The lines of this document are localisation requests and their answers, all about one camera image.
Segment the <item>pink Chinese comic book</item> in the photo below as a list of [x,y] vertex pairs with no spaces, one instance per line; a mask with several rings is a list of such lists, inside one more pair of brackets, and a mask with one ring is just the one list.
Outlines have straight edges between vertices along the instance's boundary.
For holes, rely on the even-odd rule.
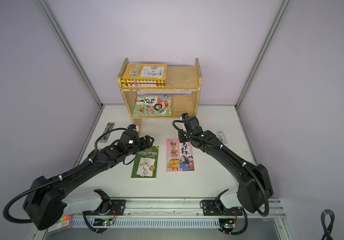
[[195,170],[191,143],[180,143],[179,139],[167,139],[166,170],[173,173]]

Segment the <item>green pink bottom comic book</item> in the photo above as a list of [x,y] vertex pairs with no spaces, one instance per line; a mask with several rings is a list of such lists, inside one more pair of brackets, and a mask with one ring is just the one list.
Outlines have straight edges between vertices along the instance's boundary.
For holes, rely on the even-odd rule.
[[171,117],[172,96],[138,96],[135,101],[133,116]]

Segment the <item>red wimpy kid book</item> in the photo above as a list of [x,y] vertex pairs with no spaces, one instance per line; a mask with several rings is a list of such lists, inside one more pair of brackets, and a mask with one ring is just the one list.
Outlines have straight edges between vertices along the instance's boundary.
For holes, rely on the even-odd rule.
[[165,83],[153,83],[153,82],[140,82],[140,83],[130,83],[130,82],[121,82],[121,85],[123,87],[151,87],[151,88],[157,88],[157,87],[165,87]]

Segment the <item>yellow green-edged wimpy kid book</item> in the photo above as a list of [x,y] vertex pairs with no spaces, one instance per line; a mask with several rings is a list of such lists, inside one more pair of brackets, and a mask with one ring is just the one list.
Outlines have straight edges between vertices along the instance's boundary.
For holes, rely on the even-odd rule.
[[123,75],[123,83],[156,83],[164,84],[167,78],[166,64],[127,64]]

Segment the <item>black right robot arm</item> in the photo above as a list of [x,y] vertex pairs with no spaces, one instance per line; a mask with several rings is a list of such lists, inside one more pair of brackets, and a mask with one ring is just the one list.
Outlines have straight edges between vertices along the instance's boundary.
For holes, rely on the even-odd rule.
[[254,165],[225,146],[211,131],[203,131],[195,116],[183,114],[181,120],[174,120],[181,143],[191,145],[216,159],[238,181],[237,199],[250,213],[267,217],[270,212],[269,199],[273,188],[268,170],[262,164]]

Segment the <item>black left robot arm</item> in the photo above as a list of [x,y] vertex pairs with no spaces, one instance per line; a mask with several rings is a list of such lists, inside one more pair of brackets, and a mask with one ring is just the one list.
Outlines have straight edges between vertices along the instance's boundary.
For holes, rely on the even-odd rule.
[[[49,179],[41,176],[35,179],[27,191],[10,200],[3,210],[4,218],[16,224],[33,223],[38,230],[45,230],[63,217],[68,207],[63,200],[78,186],[92,177],[107,171],[123,162],[127,156],[149,149],[153,146],[154,138],[146,135],[140,137],[138,131],[131,125],[128,129],[120,128],[121,138],[113,144],[89,154],[86,161],[62,174]],[[23,209],[28,219],[17,219],[10,214],[11,206],[24,198]]]

